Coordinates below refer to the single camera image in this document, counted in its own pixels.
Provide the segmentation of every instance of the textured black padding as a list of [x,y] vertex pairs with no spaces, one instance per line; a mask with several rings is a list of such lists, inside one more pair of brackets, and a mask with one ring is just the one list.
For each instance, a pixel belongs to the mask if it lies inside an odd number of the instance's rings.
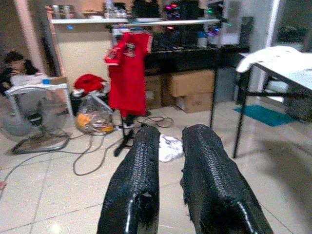
[[156,234],[159,214],[159,131],[143,127],[109,183],[98,234]]
[[181,186],[196,234],[272,234],[261,207],[221,139],[199,124],[183,130]]

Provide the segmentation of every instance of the red cloth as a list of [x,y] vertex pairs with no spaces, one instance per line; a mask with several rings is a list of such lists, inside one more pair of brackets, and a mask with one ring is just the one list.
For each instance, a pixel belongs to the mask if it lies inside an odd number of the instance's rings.
[[74,87],[75,89],[84,89],[84,92],[88,94],[94,90],[102,90],[104,85],[101,82],[104,81],[105,80],[101,77],[97,77],[92,74],[85,74],[76,80]]
[[105,57],[111,78],[110,106],[120,109],[123,117],[145,114],[144,57],[150,52],[151,45],[150,34],[124,33]]

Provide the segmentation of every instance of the cardboard box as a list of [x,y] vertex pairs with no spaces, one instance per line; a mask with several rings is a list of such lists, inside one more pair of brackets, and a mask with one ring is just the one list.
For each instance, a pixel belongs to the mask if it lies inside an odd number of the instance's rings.
[[161,77],[161,105],[173,106],[176,104],[176,98],[169,93],[169,82],[171,75]]
[[177,97],[175,104],[186,113],[209,111],[212,107],[212,93],[191,94],[185,97]]
[[145,77],[146,107],[148,109],[161,108],[161,77]]
[[50,79],[50,84],[63,84],[67,83],[66,77],[53,77]]
[[174,97],[212,93],[214,81],[215,74],[211,70],[175,73],[169,81],[169,93]]

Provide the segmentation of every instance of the white cloth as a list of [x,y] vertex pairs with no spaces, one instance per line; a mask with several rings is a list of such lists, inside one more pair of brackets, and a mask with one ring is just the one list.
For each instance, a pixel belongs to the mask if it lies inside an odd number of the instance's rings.
[[254,63],[274,65],[277,70],[301,71],[312,67],[311,61],[305,59],[305,54],[289,46],[268,47],[242,59],[236,67],[239,73],[247,72]]
[[169,162],[173,159],[183,157],[183,144],[182,141],[164,134],[159,138],[159,161]]
[[27,84],[41,84],[45,78],[48,78],[47,75],[36,73],[34,75],[15,75],[11,77],[10,81],[14,86],[23,86]]
[[73,89],[73,96],[74,97],[81,97],[84,93],[84,89]]

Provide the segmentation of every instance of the electrical cable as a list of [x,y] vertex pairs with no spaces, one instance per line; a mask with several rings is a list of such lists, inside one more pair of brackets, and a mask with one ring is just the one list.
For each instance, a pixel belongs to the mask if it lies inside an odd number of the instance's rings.
[[76,137],[69,137],[68,139],[70,139],[70,140],[75,140],[75,139],[77,139],[77,138],[79,138],[79,137],[83,137],[83,136],[85,136],[85,135],[87,135],[87,134],[84,133],[84,134],[79,135],[79,136],[76,136]]
[[79,155],[79,157],[77,157],[76,160],[75,160],[74,163],[73,163],[73,172],[74,172],[74,174],[77,175],[77,176],[86,176],[86,175],[89,175],[89,174],[91,174],[91,173],[97,171],[98,169],[100,169],[100,167],[103,165],[103,163],[104,163],[104,161],[105,161],[107,151],[108,151],[110,148],[112,148],[114,145],[116,145],[116,144],[117,144],[119,141],[121,141],[121,140],[122,140],[122,138],[118,139],[118,140],[115,141],[113,144],[111,144],[110,146],[108,146],[108,147],[105,149],[105,151],[104,151],[104,154],[103,154],[103,158],[102,158],[102,160],[101,160],[101,163],[100,163],[95,169],[93,169],[92,171],[89,171],[89,172],[87,172],[87,173],[78,174],[77,171],[76,171],[76,163],[78,162],[79,159],[81,159],[82,156],[85,155],[85,153]]
[[[93,153],[93,152],[99,150],[99,148],[103,145],[104,138],[105,138],[105,136],[102,137],[99,146],[97,146],[94,150],[89,151],[89,152],[88,152],[88,150],[91,148],[90,146],[89,146],[88,149],[85,150],[84,152],[71,152],[71,151],[58,150],[58,151],[45,152],[45,153],[42,153],[42,154],[38,154],[38,155],[32,156],[32,157],[30,157],[30,158],[24,160],[23,162],[20,162],[18,165],[16,165],[14,168],[12,168],[12,169],[10,170],[10,172],[6,175],[6,177],[4,178],[3,181],[6,182],[6,181],[8,180],[8,178],[9,178],[9,176],[12,174],[12,172],[15,171],[15,170],[16,170],[18,167],[20,167],[22,164],[24,164],[25,162],[27,162],[27,161],[29,161],[29,160],[32,160],[33,158],[36,158],[36,157],[39,157],[39,156],[42,156],[42,155],[47,155],[47,154],[52,154],[52,153],[65,153],[65,154],[72,154],[72,155],[81,155],[81,154],[83,154],[83,155],[85,155],[85,154]],[[117,144],[117,142],[115,142],[113,145],[110,145],[108,148],[113,147],[115,144]],[[1,201],[1,199],[2,199],[3,192],[4,192],[4,189],[0,191],[0,201]]]
[[[173,120],[172,118],[170,118],[170,117],[163,117],[163,116],[149,117],[149,116],[144,116],[144,117],[141,117],[141,118],[144,118],[145,121],[142,122],[142,121],[139,121],[139,120],[137,119],[137,122],[138,122],[138,123],[144,124],[144,123],[146,123],[146,121],[148,120],[148,121],[151,121],[151,122],[156,123],[156,125],[157,125],[158,127],[160,127],[160,128],[170,128],[170,127],[173,125],[173,123],[174,123],[174,120]],[[162,124],[160,124],[160,123],[166,122],[166,121],[169,122],[168,125],[162,125]]]

